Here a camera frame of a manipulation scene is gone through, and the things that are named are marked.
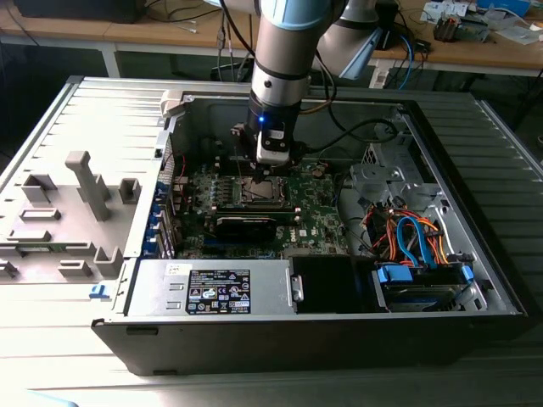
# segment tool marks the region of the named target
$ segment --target power cable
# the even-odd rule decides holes
[[[34,42],[34,44],[36,44],[38,47],[40,46],[40,44],[37,43],[37,41],[34,39],[33,36],[31,36],[27,30],[25,30],[25,27],[23,27],[23,25],[14,17],[13,14],[11,14],[11,10],[9,9],[9,6],[7,3],[4,4],[4,7],[6,8],[6,10],[8,11],[8,14],[11,16],[11,19],[14,21],[14,23],[25,33],[26,36],[28,36],[28,38],[30,38],[32,40],[32,42]]]
[[[388,121],[386,119],[367,119],[367,120],[363,120],[363,121],[357,123],[356,125],[353,125],[349,130],[344,131],[339,136],[334,138],[331,142],[328,142],[328,143],[324,144],[323,146],[320,146],[318,148],[308,147],[306,149],[306,152],[307,153],[320,153],[322,150],[324,150],[326,148],[330,148],[335,143],[340,142],[342,139],[347,137],[352,131],[354,131],[354,130],[360,128],[360,127],[363,127],[364,125],[372,125],[372,124],[379,124],[379,123],[386,125],[392,131],[392,134],[389,137],[385,137],[383,139],[378,139],[378,138],[361,139],[360,141],[362,141],[362,142],[370,142],[370,143],[374,143],[374,144],[382,144],[384,142],[390,142],[390,141],[394,140],[398,136],[398,129],[396,129],[396,126],[391,121]]]
[[[406,73],[406,76],[404,77],[404,81],[401,82],[401,85],[398,88],[399,90],[403,89],[404,86],[406,85],[407,79],[409,79],[409,75],[411,74],[413,59],[415,58],[415,56],[413,55],[413,49],[411,47],[411,44],[409,43],[409,40],[407,40],[406,36],[400,36],[400,38],[406,43],[407,49],[409,50],[409,66],[407,67],[407,73]]]
[[[228,10],[228,7],[225,4],[224,0],[219,0],[219,3],[221,3],[222,10],[227,17],[228,23],[232,27],[234,34],[236,34],[236,37],[238,38],[238,40],[244,45],[247,52],[250,53],[256,59],[255,51],[253,51],[253,48],[249,46],[249,44],[245,41],[244,37],[239,32],[238,27],[236,26],[236,23],[234,23],[234,20],[232,16],[230,15],[230,11]]]

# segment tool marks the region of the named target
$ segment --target workbench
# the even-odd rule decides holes
[[[0,192],[10,191],[11,178],[31,169],[48,169],[53,177],[64,176],[62,163],[70,149],[87,149],[98,161],[108,159],[110,166],[100,168],[108,183],[115,184],[120,171],[128,171],[123,176],[132,176],[144,183],[148,170],[145,163],[153,158],[154,143],[163,128],[160,116],[163,92],[197,85],[179,81],[70,78],[12,164],[0,176]],[[218,91],[226,91],[233,84],[216,86]],[[246,86],[249,91],[249,84],[240,86]],[[522,150],[522,145],[515,141],[514,135],[507,133],[487,105],[471,95],[342,88],[339,96],[416,101],[441,140],[446,142],[448,151],[456,152],[458,163],[464,163],[464,173],[472,174],[474,185],[485,182],[485,185],[497,186],[498,190],[508,187],[519,192],[529,188],[526,191],[534,194],[533,203],[526,200],[525,204],[540,203],[540,200],[535,201],[541,192],[540,183],[520,181],[529,169],[492,168],[492,162],[500,160],[495,151],[501,151],[500,157],[513,157],[516,151]],[[82,126],[86,131],[77,130]],[[88,138],[88,134],[107,134],[109,145],[113,147],[104,149],[103,144]],[[139,148],[133,148],[134,138],[139,140]],[[468,156],[470,152],[479,154],[479,151],[486,151],[490,158],[483,159],[480,168],[473,168]],[[9,203],[3,201],[2,210],[6,210],[7,205]],[[526,220],[538,210],[503,208],[490,206],[489,210],[497,224],[505,222],[507,236],[512,236],[514,230],[523,230]],[[0,216],[0,222],[5,221],[3,218]],[[543,230],[540,218],[534,219],[537,220],[530,222],[530,230]],[[527,282],[538,301],[543,301],[543,257],[540,253],[524,255],[523,247],[528,246],[523,239],[512,240],[522,252],[515,259],[526,271]],[[6,281],[0,284],[1,405],[8,405],[2,403],[3,386],[35,389],[73,400],[81,407],[519,405],[538,404],[543,400],[541,326],[512,343],[497,343],[441,368],[134,376],[90,328],[92,318],[103,316],[112,306],[110,301],[89,299],[92,285],[91,282]]]
[[[186,4],[187,0],[170,0],[168,9]],[[543,68],[543,45],[533,43],[527,46],[507,40],[495,33],[490,34],[486,43],[477,42],[437,42],[433,38],[433,25],[419,21],[424,0],[401,0],[406,22],[417,38],[432,43],[432,51],[425,70],[443,70],[495,75],[536,76]],[[176,24],[162,23],[142,18],[134,25],[123,25],[104,21],[79,21],[56,19],[30,19],[20,15],[11,3],[14,17],[26,31],[44,47],[71,47],[95,49],[102,53],[110,77],[121,77],[117,62],[118,52],[168,53],[216,56],[216,36],[221,23],[221,14],[213,13],[197,19],[193,34],[179,28]],[[209,5],[197,10],[181,12],[177,18],[186,18],[213,9]],[[249,38],[249,18],[246,14],[232,13],[239,30]],[[537,19],[543,15],[530,12],[527,19]],[[258,35],[258,19],[254,19],[254,38]],[[0,40],[4,43],[36,45],[15,24],[4,9],[0,8]],[[246,52],[237,38],[232,41],[235,57],[244,57]],[[370,65],[376,67],[370,87],[383,87],[386,75],[394,67],[400,66],[406,58],[406,51],[400,46],[387,51],[375,51]]]

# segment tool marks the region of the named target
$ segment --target gray plastic bracket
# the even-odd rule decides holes
[[[58,270],[64,277],[92,276],[92,270],[85,260],[60,260]]]
[[[102,248],[98,248],[94,256],[94,264],[100,270],[100,274],[104,277],[117,278],[120,273],[124,259],[119,248],[115,248],[111,259],[108,258]]]
[[[100,190],[88,166],[90,160],[91,155],[88,151],[71,151],[66,158],[65,164],[76,174],[94,218],[99,222],[103,222],[109,218],[109,209],[105,206],[103,191]]]
[[[0,277],[15,278],[17,273],[17,267],[6,260],[0,260]]]
[[[96,186],[98,187],[98,190],[100,191],[100,195],[104,199],[104,201],[107,201],[111,198],[111,195],[109,195],[109,189],[106,187],[104,179],[100,174],[94,175],[94,179],[96,181]],[[87,203],[87,195],[85,195],[85,191],[83,191],[83,188],[78,187],[77,191],[79,193],[79,196],[81,197],[81,201],[84,203]]]
[[[30,174],[21,189],[32,206],[47,206],[50,201],[46,191],[57,189],[57,187],[47,174]]]
[[[142,186],[137,178],[123,178],[119,185],[120,199],[123,204],[137,204]]]

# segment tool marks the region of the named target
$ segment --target black cable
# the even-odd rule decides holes
[[[251,14],[249,14],[249,32],[250,32],[250,36],[249,36],[249,45],[251,47],[251,49],[253,49],[253,16]],[[250,56],[250,53],[247,53],[245,55],[245,58],[244,60],[242,61],[241,65],[239,65],[239,68],[238,68],[238,76],[236,78],[236,82],[240,82],[241,79],[242,79],[242,73],[243,73],[243,70],[244,70],[244,67],[245,67],[245,64],[247,63],[248,59],[249,59],[249,56]]]
[[[32,40],[32,42],[34,42],[34,43],[39,47],[40,44],[37,43],[37,41],[34,39],[34,37],[31,36],[31,35],[28,33],[28,31],[25,30],[25,27],[23,27],[23,25],[22,25],[19,21],[17,21],[17,20],[15,19],[14,15],[11,14],[11,10],[9,9],[8,4],[5,3],[4,6],[5,6],[6,10],[8,11],[9,15],[11,16],[11,19],[14,21],[14,23],[15,23],[15,24],[16,24],[16,25],[17,25],[17,26],[25,33],[26,36],[28,36],[28,37]]]
[[[153,0],[153,2],[149,3],[145,8],[149,8],[151,6],[154,6],[156,3],[161,2],[162,0]]]
[[[217,74],[219,75],[219,81],[223,82],[221,73],[221,55],[222,50],[219,48],[219,50],[217,51]]]
[[[173,14],[175,14],[175,13],[179,13],[180,11],[185,11],[185,10],[195,10],[196,8],[202,7],[204,4],[205,4],[205,2],[202,2],[202,3],[200,3],[200,4],[197,5],[197,6],[174,8],[173,10],[171,10],[170,12],[168,12],[166,15],[168,16],[168,20],[169,20],[169,19],[171,19],[171,17],[172,17]]]
[[[364,126],[364,125],[371,125],[371,124],[378,124],[378,123],[382,123],[384,125],[387,125],[389,127],[389,129],[392,131],[392,134],[389,137],[386,137],[386,138],[383,138],[383,139],[378,139],[378,138],[361,139],[363,142],[371,142],[371,143],[374,143],[374,144],[381,144],[381,143],[384,143],[384,142],[390,142],[390,141],[394,140],[398,136],[398,129],[396,129],[396,126],[391,121],[388,121],[388,120],[385,120],[385,119],[368,119],[368,120],[363,120],[363,121],[361,121],[360,123],[358,123],[356,125],[353,125],[349,130],[344,131],[339,136],[334,138],[331,142],[328,142],[328,143],[326,143],[323,146],[320,146],[318,148],[308,147],[306,151],[307,151],[307,153],[320,153],[322,150],[324,150],[326,148],[329,148],[329,147],[332,147],[336,142],[339,142],[342,139],[344,139],[345,137],[347,137],[352,131],[354,131],[354,130],[356,130],[356,129]]]
[[[182,23],[183,21],[189,21],[189,20],[195,20],[195,19],[199,19],[200,17],[204,17],[205,15],[208,15],[208,14],[212,14],[212,13],[218,13],[220,10],[217,9],[217,10],[211,10],[211,11],[207,11],[205,13],[202,13],[202,14],[198,14],[198,15],[193,15],[191,17],[187,17],[186,19],[179,19],[179,20],[161,20],[161,19],[157,19],[156,17],[153,17],[152,15],[150,15],[149,13],[147,13],[147,16],[154,20],[154,21],[159,21],[161,23]]]
[[[230,71],[232,72],[232,82],[235,82],[236,74],[234,72],[234,56],[232,53],[232,32],[230,30],[229,24],[227,24],[227,33],[228,33],[228,53],[230,54]]]
[[[221,26],[219,27],[219,31],[217,32],[217,74],[219,75],[219,81],[223,82],[222,80],[222,72],[221,72],[221,56],[222,56],[222,50],[224,49],[224,42],[225,42],[225,31],[224,31],[224,23],[225,23],[225,15],[224,12],[222,13],[222,19],[221,19]]]
[[[230,11],[228,11],[227,5],[224,3],[224,0],[219,0],[219,2],[221,3],[222,10],[224,11],[224,14],[227,17],[228,23],[230,23],[230,26],[232,27],[232,29],[234,31],[234,34],[236,34],[236,37],[238,38],[238,40],[244,45],[247,52],[250,53],[256,59],[255,51],[253,51],[253,48],[251,48],[249,46],[249,44],[245,41],[245,39],[243,38],[243,36],[239,32],[239,30],[238,30],[238,28],[236,26],[236,23],[234,23],[234,20],[233,20],[232,16],[230,15]]]
[[[4,157],[7,157],[8,159],[13,159],[13,155],[9,155],[8,153],[5,153],[4,151],[0,150],[0,154]]]

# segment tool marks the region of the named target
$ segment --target orange wire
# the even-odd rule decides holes
[[[432,247],[432,251],[434,252],[435,262],[439,265],[441,264],[441,260],[438,255],[438,249],[435,247],[435,244],[432,240],[428,239],[428,243],[430,243],[430,246]]]
[[[449,264],[449,260],[447,260],[447,256],[445,256],[445,250],[443,250],[443,237],[439,237],[439,250],[441,251],[441,255],[443,256],[443,261],[446,265]]]

